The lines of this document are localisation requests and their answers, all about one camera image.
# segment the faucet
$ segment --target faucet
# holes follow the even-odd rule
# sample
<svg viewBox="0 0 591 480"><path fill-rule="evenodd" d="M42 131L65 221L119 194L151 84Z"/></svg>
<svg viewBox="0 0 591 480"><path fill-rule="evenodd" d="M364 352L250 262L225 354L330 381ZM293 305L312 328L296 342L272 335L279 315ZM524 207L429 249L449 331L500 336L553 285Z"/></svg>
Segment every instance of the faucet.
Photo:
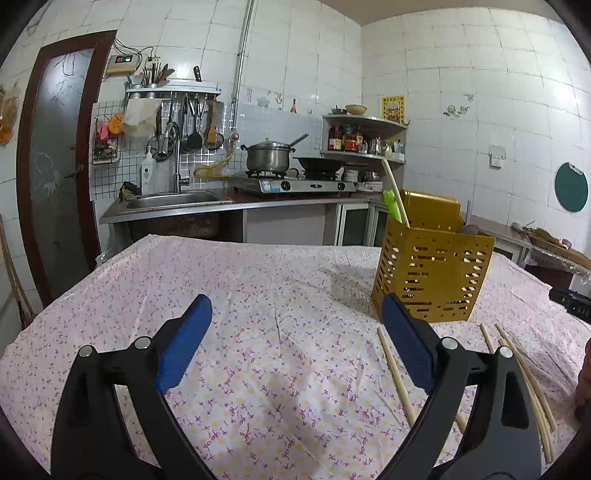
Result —
<svg viewBox="0 0 591 480"><path fill-rule="evenodd" d="M176 158L174 161L174 186L173 192L180 193L181 186L189 185L189 179L181 178L181 130L176 122L169 122L164 129L164 144L160 151L161 156L168 154L168 140L170 139L170 133L174 131L174 148L176 150Z"/></svg>

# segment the corner shelf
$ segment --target corner shelf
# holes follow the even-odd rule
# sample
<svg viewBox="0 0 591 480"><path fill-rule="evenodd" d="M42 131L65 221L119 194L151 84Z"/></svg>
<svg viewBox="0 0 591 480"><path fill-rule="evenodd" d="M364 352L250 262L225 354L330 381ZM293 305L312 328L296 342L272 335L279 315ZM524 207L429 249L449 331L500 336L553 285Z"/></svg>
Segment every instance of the corner shelf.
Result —
<svg viewBox="0 0 591 480"><path fill-rule="evenodd" d="M332 127L333 125L353 125L364 130L366 134L381 135L384 137L393 137L396 134L406 130L408 125L392 122L384 118L375 116L349 115L343 113L339 115L325 115L322 117Z"/></svg>
<svg viewBox="0 0 591 480"><path fill-rule="evenodd" d="M388 160L394 163L400 163L404 165L406 163L405 160L397 160L396 158L390 157L383 157L382 155L373 155L371 153L357 153L357 152L345 152L345 151L335 151L335 150L321 150L320 155L324 158L334 158L336 160L345 160L354 161L356 158L358 160Z"/></svg>

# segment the bowl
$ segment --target bowl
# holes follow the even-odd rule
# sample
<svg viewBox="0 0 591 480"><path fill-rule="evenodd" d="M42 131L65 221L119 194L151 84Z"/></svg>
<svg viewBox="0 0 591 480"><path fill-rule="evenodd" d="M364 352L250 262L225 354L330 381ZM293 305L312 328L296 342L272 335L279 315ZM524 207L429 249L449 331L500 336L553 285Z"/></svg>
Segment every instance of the bowl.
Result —
<svg viewBox="0 0 591 480"><path fill-rule="evenodd" d="M345 105L345 109L351 115L363 115L367 111L367 107L363 105Z"/></svg>

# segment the floral tablecloth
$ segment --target floral tablecloth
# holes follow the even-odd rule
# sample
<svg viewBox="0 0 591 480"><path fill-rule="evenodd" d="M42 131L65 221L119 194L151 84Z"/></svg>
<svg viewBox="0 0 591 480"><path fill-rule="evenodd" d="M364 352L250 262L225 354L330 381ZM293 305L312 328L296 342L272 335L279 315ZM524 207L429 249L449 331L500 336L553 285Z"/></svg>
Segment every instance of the floral tablecloth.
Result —
<svg viewBox="0 0 591 480"><path fill-rule="evenodd" d="M0 406L49 470L51 434L77 350L123 349L182 314L199 293L213 321L179 387L166 395L220 479L374 478L408 433L370 293L379 249L292 247L148 236L56 300L0 360ZM572 392L591 331L548 300L549 287L492 258L468 322L435 325L487 351L499 322L532 362L558 421L574 435ZM403 369L412 401L424 393ZM126 389L119 401L138 455L154 462ZM473 390L466 389L467 416ZM456 425L440 461L459 442Z"/></svg>

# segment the door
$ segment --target door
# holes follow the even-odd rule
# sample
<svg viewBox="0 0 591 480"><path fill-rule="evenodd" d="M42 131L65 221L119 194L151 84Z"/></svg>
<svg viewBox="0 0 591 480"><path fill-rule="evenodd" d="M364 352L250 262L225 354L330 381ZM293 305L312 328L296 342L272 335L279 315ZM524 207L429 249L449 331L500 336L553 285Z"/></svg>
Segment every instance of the door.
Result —
<svg viewBox="0 0 591 480"><path fill-rule="evenodd" d="M22 106L17 202L22 240L44 306L95 267L100 254L88 190L92 104L115 31L43 47Z"/></svg>
<svg viewBox="0 0 591 480"><path fill-rule="evenodd" d="M345 203L342 206L337 245L363 245L368 211L367 203Z"/></svg>

